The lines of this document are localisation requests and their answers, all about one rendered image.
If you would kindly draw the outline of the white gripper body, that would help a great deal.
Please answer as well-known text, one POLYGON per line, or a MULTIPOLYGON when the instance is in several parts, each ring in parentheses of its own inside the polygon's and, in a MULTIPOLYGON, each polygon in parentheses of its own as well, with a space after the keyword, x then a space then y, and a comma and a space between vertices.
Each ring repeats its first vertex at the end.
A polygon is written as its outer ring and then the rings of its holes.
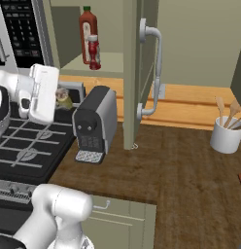
POLYGON ((54 117, 59 70, 56 67, 34 64, 29 76, 34 79, 34 88, 28 118, 33 123, 49 125, 54 117))

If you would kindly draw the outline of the glass shaker with olive contents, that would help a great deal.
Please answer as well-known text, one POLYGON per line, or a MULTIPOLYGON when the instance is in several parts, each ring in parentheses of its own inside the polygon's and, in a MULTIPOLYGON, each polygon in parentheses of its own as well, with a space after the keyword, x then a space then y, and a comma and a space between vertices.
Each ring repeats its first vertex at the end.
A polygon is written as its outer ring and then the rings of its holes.
POLYGON ((56 102, 59 107, 70 110, 73 107, 73 102, 69 96, 69 90, 60 88, 55 93, 56 102))

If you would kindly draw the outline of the red condiment bottle white cap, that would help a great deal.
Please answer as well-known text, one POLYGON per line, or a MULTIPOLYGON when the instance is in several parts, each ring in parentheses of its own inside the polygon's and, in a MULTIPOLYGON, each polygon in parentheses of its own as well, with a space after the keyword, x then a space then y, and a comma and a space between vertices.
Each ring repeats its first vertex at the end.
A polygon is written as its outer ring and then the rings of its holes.
POLYGON ((97 35, 88 36, 88 52, 89 52, 89 68, 91 70, 99 70, 100 63, 100 48, 97 35))

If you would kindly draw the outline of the red sauce bottle green cap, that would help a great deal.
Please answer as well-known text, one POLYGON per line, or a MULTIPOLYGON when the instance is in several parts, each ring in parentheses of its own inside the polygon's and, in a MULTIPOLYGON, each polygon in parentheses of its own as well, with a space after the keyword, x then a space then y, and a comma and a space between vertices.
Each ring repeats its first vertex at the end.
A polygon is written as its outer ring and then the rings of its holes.
POLYGON ((80 36, 84 64, 89 64, 88 36, 97 35, 97 17, 91 12, 90 6, 84 6, 84 12, 79 18, 80 36))

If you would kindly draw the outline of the beige cabinet door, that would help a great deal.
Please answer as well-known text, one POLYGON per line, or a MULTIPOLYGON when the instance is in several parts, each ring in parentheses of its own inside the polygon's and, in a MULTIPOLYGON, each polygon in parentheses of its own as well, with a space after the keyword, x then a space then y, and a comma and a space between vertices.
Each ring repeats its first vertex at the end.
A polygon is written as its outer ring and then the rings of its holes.
POLYGON ((123 0, 123 147, 130 150, 140 121, 139 103, 146 106, 155 72, 156 37, 140 42, 140 20, 157 27, 159 0, 123 0))

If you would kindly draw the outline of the grey and black coffee machine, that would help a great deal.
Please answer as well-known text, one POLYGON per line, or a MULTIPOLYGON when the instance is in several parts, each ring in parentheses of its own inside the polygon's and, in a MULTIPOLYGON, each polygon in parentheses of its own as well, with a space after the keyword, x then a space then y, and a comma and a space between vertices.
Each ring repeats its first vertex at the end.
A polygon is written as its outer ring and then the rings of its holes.
POLYGON ((77 137, 78 162, 100 164, 109 153, 118 124, 116 93, 106 86, 96 86, 72 115, 77 137))

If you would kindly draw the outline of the black stove with grey grates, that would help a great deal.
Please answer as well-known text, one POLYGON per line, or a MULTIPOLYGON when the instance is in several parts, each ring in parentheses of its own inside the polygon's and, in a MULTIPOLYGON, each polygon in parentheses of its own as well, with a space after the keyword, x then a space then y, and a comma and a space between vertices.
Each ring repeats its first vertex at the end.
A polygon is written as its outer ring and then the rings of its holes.
POLYGON ((72 114, 57 108, 52 124, 34 124, 11 105, 10 125, 0 140, 0 233, 14 234, 30 216, 27 190, 49 182, 74 142, 72 114), (14 195, 11 186, 17 187, 14 195))

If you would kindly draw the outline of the black and silver microwave oven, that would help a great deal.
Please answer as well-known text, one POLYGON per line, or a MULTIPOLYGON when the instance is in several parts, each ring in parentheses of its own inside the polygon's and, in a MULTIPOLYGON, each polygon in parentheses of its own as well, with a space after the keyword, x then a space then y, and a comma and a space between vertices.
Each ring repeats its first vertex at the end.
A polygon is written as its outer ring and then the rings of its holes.
POLYGON ((53 66, 43 0, 0 0, 0 18, 19 69, 53 66))

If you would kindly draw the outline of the beige lower cupboard front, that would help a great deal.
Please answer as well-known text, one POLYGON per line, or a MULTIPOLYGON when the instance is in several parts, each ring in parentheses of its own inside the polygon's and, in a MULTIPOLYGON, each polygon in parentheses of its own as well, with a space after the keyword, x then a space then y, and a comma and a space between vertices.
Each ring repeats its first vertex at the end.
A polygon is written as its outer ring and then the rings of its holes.
POLYGON ((154 249, 155 205, 106 196, 92 199, 93 205, 99 206, 111 201, 106 210, 93 208, 82 222, 95 249, 154 249))

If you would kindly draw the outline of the wooden spoon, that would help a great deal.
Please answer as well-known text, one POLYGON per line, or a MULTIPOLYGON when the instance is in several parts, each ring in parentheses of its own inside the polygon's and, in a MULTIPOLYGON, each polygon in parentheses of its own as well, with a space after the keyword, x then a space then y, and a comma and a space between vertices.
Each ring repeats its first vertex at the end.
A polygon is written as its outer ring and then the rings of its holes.
POLYGON ((216 96, 216 103, 220 112, 220 126, 223 126, 224 100, 220 96, 216 96))

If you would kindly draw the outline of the white utensil pot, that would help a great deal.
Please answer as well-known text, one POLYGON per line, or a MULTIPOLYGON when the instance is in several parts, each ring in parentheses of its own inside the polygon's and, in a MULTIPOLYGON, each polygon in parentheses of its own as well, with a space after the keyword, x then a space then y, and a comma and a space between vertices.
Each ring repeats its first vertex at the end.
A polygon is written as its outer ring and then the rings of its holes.
POLYGON ((210 146, 223 154, 233 154, 241 142, 241 128, 229 129, 220 126, 220 118, 216 118, 212 131, 210 146))

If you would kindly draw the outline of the wooden spatula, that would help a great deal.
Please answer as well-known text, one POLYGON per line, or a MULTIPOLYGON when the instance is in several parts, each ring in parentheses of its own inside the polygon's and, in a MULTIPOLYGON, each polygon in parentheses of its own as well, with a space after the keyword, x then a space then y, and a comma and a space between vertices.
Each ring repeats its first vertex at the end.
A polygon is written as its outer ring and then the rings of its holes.
POLYGON ((236 115, 237 113, 241 112, 241 107, 240 107, 240 105, 239 105, 239 103, 238 103, 238 101, 236 99, 234 99, 232 101, 232 103, 230 104, 229 109, 230 109, 229 116, 228 116, 228 118, 227 118, 227 120, 226 120, 226 122, 224 124, 224 128, 228 127, 228 125, 231 122, 232 117, 234 115, 236 115))

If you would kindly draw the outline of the thin wooden utensil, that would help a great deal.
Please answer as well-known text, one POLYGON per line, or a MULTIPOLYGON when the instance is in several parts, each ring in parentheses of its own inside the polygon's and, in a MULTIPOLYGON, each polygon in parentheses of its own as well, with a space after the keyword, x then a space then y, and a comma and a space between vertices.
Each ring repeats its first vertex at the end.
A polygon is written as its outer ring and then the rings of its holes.
POLYGON ((240 122, 241 122, 241 117, 240 117, 237 121, 235 121, 235 122, 229 127, 229 129, 235 129, 235 128, 239 125, 240 122))

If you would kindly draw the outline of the beige wall cabinet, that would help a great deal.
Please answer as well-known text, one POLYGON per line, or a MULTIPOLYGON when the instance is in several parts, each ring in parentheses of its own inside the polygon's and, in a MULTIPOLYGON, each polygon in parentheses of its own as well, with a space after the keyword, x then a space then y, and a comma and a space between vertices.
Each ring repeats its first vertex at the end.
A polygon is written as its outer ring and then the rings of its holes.
POLYGON ((122 0, 51 0, 53 58, 64 75, 123 77, 122 0), (97 17, 101 68, 90 70, 83 63, 79 17, 90 6, 97 17))

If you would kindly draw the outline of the grey wall socket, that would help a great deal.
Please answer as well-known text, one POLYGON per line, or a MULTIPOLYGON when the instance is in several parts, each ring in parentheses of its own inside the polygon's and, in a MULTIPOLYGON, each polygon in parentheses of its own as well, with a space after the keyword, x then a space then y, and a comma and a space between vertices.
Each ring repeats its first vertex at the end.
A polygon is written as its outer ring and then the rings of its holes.
MULTIPOLYGON (((152 98, 155 97, 155 86, 153 82, 153 87, 152 87, 152 98)), ((166 84, 160 84, 159 89, 158 89, 158 99, 165 99, 165 87, 166 84)))

